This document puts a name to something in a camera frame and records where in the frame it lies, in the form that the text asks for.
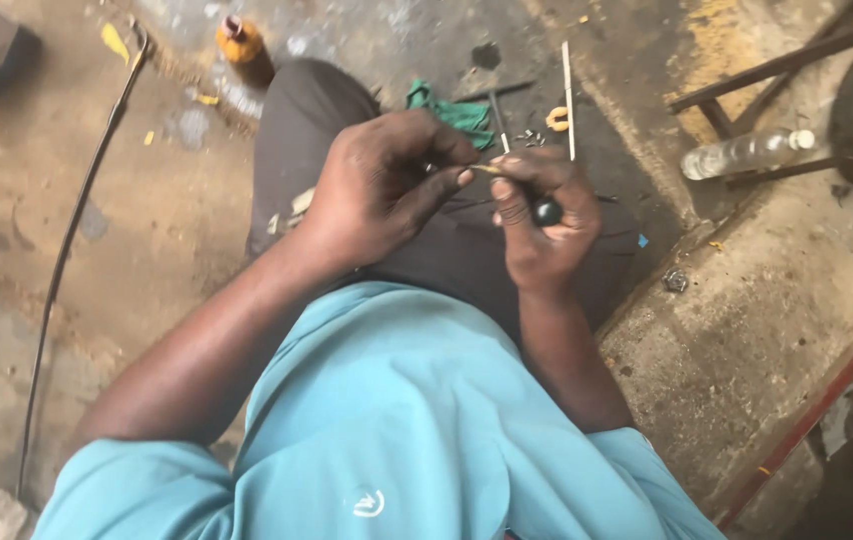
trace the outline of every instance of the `shirt sleeve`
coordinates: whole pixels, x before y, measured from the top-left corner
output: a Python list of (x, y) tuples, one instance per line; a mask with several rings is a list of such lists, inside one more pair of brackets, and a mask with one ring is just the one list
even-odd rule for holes
[(725, 538), (687, 496), (647, 437), (633, 427), (587, 435), (614, 466), (625, 471), (660, 516), (669, 538)]
[(34, 538), (228, 538), (233, 488), (200, 446), (94, 441), (63, 466)]

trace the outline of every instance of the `bottle cap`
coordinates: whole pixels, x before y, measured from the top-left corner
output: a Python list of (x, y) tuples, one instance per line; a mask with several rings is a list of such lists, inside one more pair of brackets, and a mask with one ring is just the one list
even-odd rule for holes
[(789, 147), (793, 150), (810, 150), (817, 144), (817, 136), (809, 129), (798, 129), (789, 135)]

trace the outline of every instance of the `rag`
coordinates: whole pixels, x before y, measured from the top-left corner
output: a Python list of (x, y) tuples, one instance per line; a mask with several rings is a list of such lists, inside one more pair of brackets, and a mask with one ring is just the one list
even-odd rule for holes
[(477, 150), (493, 146), (493, 132), (490, 126), (490, 105), (482, 103), (451, 103), (437, 99), (433, 88), (425, 81), (413, 81), (413, 87), (406, 94), (406, 108), (429, 109), (445, 124), (463, 132)]

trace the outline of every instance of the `white rod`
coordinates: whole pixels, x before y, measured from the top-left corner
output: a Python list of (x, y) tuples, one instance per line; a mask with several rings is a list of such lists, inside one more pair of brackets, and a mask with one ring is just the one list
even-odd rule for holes
[(569, 160), (577, 159), (577, 143), (574, 139), (574, 83), (570, 76), (570, 42), (563, 42), (563, 83), (566, 86), (566, 121), (569, 122)]

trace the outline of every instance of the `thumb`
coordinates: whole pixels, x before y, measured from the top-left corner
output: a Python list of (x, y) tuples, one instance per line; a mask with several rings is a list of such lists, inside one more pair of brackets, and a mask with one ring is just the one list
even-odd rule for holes
[(463, 167), (447, 167), (426, 177), (420, 185), (411, 189), (396, 201), (394, 212), (398, 219), (416, 227), (423, 227), (440, 207), (457, 191), (474, 179), (473, 171)]
[(494, 178), (490, 184), (490, 192), (496, 199), (496, 213), (499, 215), (499, 225), (503, 227), (507, 243), (513, 241), (526, 242), (537, 231), (530, 213), (530, 204), (524, 191), (506, 178)]

